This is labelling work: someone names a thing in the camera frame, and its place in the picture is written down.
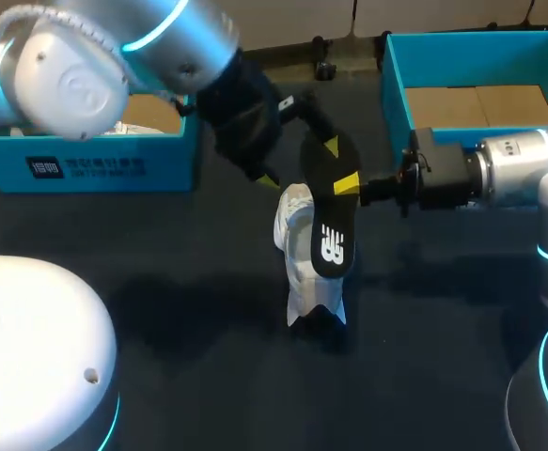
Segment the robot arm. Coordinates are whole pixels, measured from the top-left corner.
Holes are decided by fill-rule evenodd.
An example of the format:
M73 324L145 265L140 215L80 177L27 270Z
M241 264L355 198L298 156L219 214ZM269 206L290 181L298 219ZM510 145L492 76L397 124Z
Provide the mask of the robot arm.
M24 26L10 33L14 23ZM284 100L245 60L233 22L208 0L53 0L0 16L0 128L89 139L139 92L196 111L251 180L275 181L263 161L283 123L320 119L310 98ZM181 108L180 95L196 104Z

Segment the silver metal arm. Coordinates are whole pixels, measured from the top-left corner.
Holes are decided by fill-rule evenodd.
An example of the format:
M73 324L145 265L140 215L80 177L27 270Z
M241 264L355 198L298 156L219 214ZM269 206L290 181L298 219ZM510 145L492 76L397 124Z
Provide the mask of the silver metal arm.
M232 21L207 0L54 0L6 11L0 35L15 21L26 26L0 36L0 128L69 139L108 130L130 90L196 94L239 50Z

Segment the new balance logo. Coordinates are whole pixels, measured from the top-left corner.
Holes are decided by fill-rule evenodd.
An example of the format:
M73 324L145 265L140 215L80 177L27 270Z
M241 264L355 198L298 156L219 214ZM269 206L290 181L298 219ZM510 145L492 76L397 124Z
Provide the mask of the new balance logo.
M328 263L335 263L342 265L344 261L344 251L342 249L342 243L344 242L344 235L335 232L326 225L321 225L321 256Z

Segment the brown cardboard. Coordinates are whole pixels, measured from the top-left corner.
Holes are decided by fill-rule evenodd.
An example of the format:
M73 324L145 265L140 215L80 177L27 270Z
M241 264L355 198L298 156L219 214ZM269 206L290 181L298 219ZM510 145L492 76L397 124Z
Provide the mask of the brown cardboard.
M548 126L548 104L538 86L479 86L490 127Z
M181 119L177 110L166 101L150 94L134 94L121 122L157 129L164 133L180 132Z
M417 87L405 90L417 128L548 126L538 86Z
M417 87L406 93L418 129L487 127L473 87Z

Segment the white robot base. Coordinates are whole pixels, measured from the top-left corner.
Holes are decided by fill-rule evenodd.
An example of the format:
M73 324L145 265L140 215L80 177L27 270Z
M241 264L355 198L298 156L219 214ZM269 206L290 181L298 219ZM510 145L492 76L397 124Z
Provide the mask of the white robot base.
M119 393L108 312L56 265L0 257L0 451L112 451Z

